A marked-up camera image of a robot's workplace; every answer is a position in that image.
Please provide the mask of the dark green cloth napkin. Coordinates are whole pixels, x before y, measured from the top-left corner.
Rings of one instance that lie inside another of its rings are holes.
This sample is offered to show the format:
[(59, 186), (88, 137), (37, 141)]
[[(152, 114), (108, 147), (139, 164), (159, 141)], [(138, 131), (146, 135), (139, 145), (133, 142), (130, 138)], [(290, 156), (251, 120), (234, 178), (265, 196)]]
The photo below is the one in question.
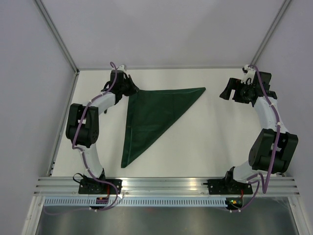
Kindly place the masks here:
[(144, 153), (205, 91), (205, 87), (139, 90), (130, 96), (121, 168), (126, 168)]

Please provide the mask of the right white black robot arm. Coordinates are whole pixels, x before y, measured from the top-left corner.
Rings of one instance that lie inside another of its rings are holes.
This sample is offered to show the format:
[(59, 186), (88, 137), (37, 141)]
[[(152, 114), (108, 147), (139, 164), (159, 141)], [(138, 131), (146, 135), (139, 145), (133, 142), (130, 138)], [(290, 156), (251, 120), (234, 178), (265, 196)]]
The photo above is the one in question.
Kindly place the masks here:
[(261, 131), (250, 149), (246, 162), (228, 171), (223, 187), (235, 193), (241, 183), (260, 177), (263, 191), (267, 190), (270, 176), (284, 174), (298, 145), (298, 136), (285, 127), (278, 111), (276, 92), (270, 89), (271, 73), (246, 66), (242, 79), (230, 78), (220, 98), (251, 104), (256, 111)]

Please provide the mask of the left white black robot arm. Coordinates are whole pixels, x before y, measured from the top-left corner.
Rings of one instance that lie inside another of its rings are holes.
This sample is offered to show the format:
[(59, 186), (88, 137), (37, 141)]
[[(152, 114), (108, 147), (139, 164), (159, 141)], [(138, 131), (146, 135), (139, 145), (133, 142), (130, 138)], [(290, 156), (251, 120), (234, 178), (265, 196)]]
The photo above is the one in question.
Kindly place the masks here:
[(70, 106), (66, 138), (71, 141), (72, 149), (79, 151), (85, 167), (84, 176), (92, 178), (89, 187), (97, 194), (107, 188), (96, 146), (100, 134), (99, 117), (123, 97), (138, 91), (131, 76), (124, 69), (117, 68), (111, 71), (110, 80), (96, 97), (86, 104), (73, 103)]

